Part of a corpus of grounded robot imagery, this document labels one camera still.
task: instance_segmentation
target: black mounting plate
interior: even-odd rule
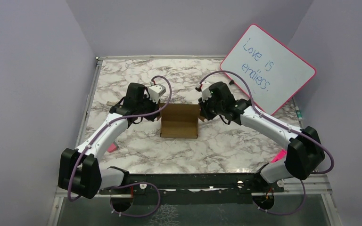
[[[160,190],[161,204],[170,205],[252,204],[252,193],[265,193],[269,191],[270,187],[274,189],[274,192],[284,191],[283,188],[278,187],[277,183],[262,189],[254,188],[253,177],[253,173],[129,174],[123,185],[150,182]],[[133,194],[134,205],[157,204],[157,191],[151,186],[147,186],[145,189],[134,186],[132,190],[131,188],[108,188],[100,190],[99,193],[106,195]]]

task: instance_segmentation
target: whiteboard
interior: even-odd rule
[[[255,103],[268,114],[274,114],[316,74],[315,68],[256,24],[249,26],[220,68],[241,76]],[[227,75],[247,94],[241,80]]]

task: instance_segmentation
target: screw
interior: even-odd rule
[[[238,181],[238,188],[242,188],[243,187],[243,181]]]
[[[284,187],[284,181],[282,180],[277,181],[277,185],[278,187]]]

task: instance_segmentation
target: box flap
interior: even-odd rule
[[[198,137],[199,113],[199,105],[169,104],[160,113],[160,136],[196,139]]]

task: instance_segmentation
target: glass panel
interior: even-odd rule
[[[302,200],[300,195],[276,196],[272,211],[286,212],[296,208]],[[143,214],[154,206],[132,206],[127,212]],[[111,214],[109,198],[65,199],[59,218],[60,226],[213,226],[213,225],[330,225],[321,195],[308,195],[304,207],[290,216],[265,214],[254,205],[210,204],[210,205],[164,205],[146,218],[119,217]]]

